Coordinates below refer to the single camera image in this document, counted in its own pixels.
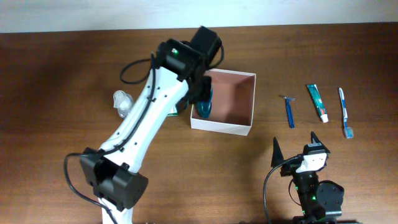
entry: cable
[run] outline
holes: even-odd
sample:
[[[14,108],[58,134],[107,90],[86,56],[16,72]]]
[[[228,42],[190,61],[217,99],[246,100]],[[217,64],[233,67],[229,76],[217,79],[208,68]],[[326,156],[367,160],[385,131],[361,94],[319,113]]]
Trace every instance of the cable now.
[[[208,67],[208,69],[216,68],[217,66],[219,66],[223,62],[223,60],[224,60],[224,46],[223,46],[223,44],[221,44],[221,57],[220,57],[220,60],[217,63],[215,63],[214,65],[210,65]]]
[[[297,205],[301,206],[301,204],[297,203],[297,202],[293,199],[292,194],[290,193],[290,187],[292,186],[292,183],[293,183],[293,179],[292,179],[292,180],[290,181],[290,183],[289,183],[289,195],[290,195],[290,198],[293,200],[294,203],[296,203]]]
[[[125,84],[130,84],[130,85],[135,85],[135,84],[140,84],[140,83],[142,83],[143,81],[145,81],[145,80],[149,77],[149,72],[150,72],[152,66],[149,67],[149,71],[148,71],[147,74],[144,76],[144,78],[141,78],[140,80],[133,81],[133,82],[125,81],[125,80],[123,79],[124,72],[127,71],[127,69],[129,69],[129,68],[130,68],[131,66],[133,66],[133,65],[136,65],[136,64],[141,63],[141,62],[148,62],[148,61],[150,61],[150,60],[152,60],[152,59],[151,59],[151,58],[146,58],[146,59],[136,60],[136,61],[131,62],[130,64],[126,65],[126,66],[121,70],[121,72],[120,72],[120,80],[121,80],[123,83],[125,83]]]
[[[79,196],[80,198],[82,198],[82,199],[84,199],[84,200],[86,200],[86,201],[88,201],[88,202],[90,202],[90,203],[92,203],[92,204],[94,204],[94,205],[97,205],[97,206],[99,206],[99,207],[101,207],[101,208],[103,208],[103,209],[105,209],[106,213],[109,215],[110,219],[112,220],[112,222],[113,222],[114,224],[118,224],[118,223],[117,223],[117,221],[114,219],[114,217],[113,217],[113,215],[112,215],[112,211],[111,211],[106,205],[103,205],[103,204],[101,204],[101,203],[99,203],[99,202],[97,202],[97,201],[95,201],[95,200],[93,200],[93,199],[87,197],[86,195],[83,195],[82,193],[80,193],[80,192],[73,186],[72,182],[70,181],[69,173],[68,173],[68,160],[69,160],[70,157],[105,156],[105,155],[112,154],[112,153],[114,153],[114,152],[116,152],[116,151],[121,150],[121,149],[123,148],[123,146],[132,138],[132,136],[134,135],[134,133],[137,131],[137,129],[138,129],[138,127],[139,127],[141,121],[144,119],[144,117],[145,117],[145,115],[146,115],[146,113],[147,113],[147,111],[148,111],[148,109],[149,109],[150,103],[153,102],[153,99],[152,99],[152,98],[153,98],[153,96],[154,96],[155,84],[156,84],[156,66],[155,66],[155,57],[154,57],[154,54],[153,54],[153,53],[152,53],[151,56],[150,56],[150,60],[151,60],[151,69],[152,69],[153,77],[152,77],[152,88],[151,88],[151,90],[150,90],[150,95],[149,95],[148,98],[147,98],[147,99],[148,99],[148,102],[147,102],[147,104],[146,104],[146,107],[145,107],[144,110],[142,111],[140,118],[137,120],[136,125],[134,126],[134,128],[132,129],[132,131],[129,133],[129,135],[127,136],[127,138],[124,139],[120,145],[115,146],[115,147],[114,147],[113,149],[111,149],[111,150],[108,150],[108,151],[100,151],[100,152],[92,153],[92,154],[87,154],[87,153],[75,153],[75,152],[74,152],[74,153],[69,153],[67,156],[65,156],[65,159],[64,159],[64,161],[63,161],[63,173],[64,173],[65,178],[66,178],[66,180],[67,180],[67,184],[68,184],[68,186],[71,188],[72,192],[75,193],[75,194],[76,194],[77,196]],[[135,61],[135,62],[130,63],[129,65],[127,65],[127,66],[122,70],[122,72],[121,72],[121,80],[122,80],[122,82],[123,82],[123,73],[124,73],[129,67],[131,67],[131,66],[133,66],[133,65],[135,65],[135,64],[137,64],[137,63],[145,62],[145,61],[147,61],[147,59],[138,60],[138,61]],[[137,82],[140,83],[140,82],[142,82],[142,81],[145,80],[145,79],[138,80],[138,81],[135,81],[135,82],[130,82],[130,83],[137,83]]]
[[[284,164],[290,162],[291,160],[297,159],[297,158],[298,158],[297,156],[291,157],[290,159],[287,159],[287,160],[284,161],[283,163],[281,163],[281,164],[275,166],[271,171],[269,171],[269,173],[267,174],[266,179],[264,180],[264,186],[263,186],[263,188],[262,188],[262,196],[263,196],[263,198],[264,198],[264,210],[265,210],[265,212],[266,212],[266,217],[267,217],[267,222],[268,222],[268,224],[271,224],[272,222],[271,222],[271,219],[269,218],[268,209],[267,209],[267,202],[266,202],[266,187],[267,187],[267,181],[268,181],[269,177],[271,176],[271,174],[272,174],[275,170],[277,170],[278,168],[280,168],[280,167],[283,166]]]

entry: open box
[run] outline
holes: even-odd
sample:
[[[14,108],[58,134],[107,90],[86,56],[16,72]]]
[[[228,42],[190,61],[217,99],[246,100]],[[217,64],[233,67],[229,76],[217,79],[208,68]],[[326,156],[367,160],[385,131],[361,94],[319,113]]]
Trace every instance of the open box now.
[[[247,136],[253,122],[256,74],[212,69],[213,99],[209,118],[201,118],[194,106],[191,128]]]

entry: wooden table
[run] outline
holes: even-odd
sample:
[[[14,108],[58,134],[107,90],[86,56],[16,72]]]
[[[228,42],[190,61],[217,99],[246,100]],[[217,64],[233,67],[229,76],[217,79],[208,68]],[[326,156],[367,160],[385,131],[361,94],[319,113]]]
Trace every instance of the wooden table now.
[[[68,188],[63,158],[98,148],[120,125],[113,93],[137,98],[143,88],[119,81],[123,66],[170,37],[190,40],[195,30],[0,34],[1,223],[100,223],[100,209]],[[272,138],[287,158],[310,143],[310,131],[331,151],[320,179],[345,188],[341,219],[395,222],[398,24],[214,30],[225,46],[220,68],[257,74],[252,129],[248,136],[193,130],[188,111],[167,118],[140,170],[150,181],[134,222],[264,223],[262,184],[271,169]],[[138,65],[127,78],[143,76],[147,67]],[[318,85],[328,123],[320,121],[308,83]],[[338,87],[354,139],[343,136]],[[278,95],[296,98],[295,129]],[[77,189],[92,195],[77,159],[70,175]],[[268,183],[273,220],[302,212],[289,198],[289,181],[275,173]]]

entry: small robot arm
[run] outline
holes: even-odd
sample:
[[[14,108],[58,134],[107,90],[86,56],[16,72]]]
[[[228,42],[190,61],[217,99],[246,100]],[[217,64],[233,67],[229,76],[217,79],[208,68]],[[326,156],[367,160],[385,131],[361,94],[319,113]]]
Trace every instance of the small robot arm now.
[[[266,184],[269,176],[278,168],[280,168],[280,176],[293,177],[290,184],[296,185],[300,200],[299,205],[303,211],[302,217],[293,218],[293,224],[338,223],[337,218],[343,213],[341,205],[343,204],[344,188],[330,180],[319,181],[317,172],[326,167],[326,160],[329,158],[330,151],[314,132],[311,132],[311,142],[311,144],[304,146],[302,154],[284,159],[279,143],[274,138],[274,151],[271,160],[273,169],[268,173],[263,188],[264,209],[268,223],[271,224],[271,219],[266,205]],[[355,221],[344,223],[360,224]]]
[[[81,156],[80,164],[86,181],[109,208],[103,208],[104,224],[132,223],[132,208],[148,184],[138,172],[150,142],[177,103],[209,99],[211,78],[204,74],[220,48],[220,38],[205,27],[190,42],[161,43],[131,112],[99,151],[85,149],[83,154],[89,156]]]

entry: clear plastic bag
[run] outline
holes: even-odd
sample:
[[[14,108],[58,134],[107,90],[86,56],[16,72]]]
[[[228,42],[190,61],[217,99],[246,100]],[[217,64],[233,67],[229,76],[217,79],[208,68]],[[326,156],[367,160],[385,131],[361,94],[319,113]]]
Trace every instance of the clear plastic bag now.
[[[132,96],[128,93],[118,90],[113,94],[113,107],[118,109],[119,116],[126,118],[134,104]]]

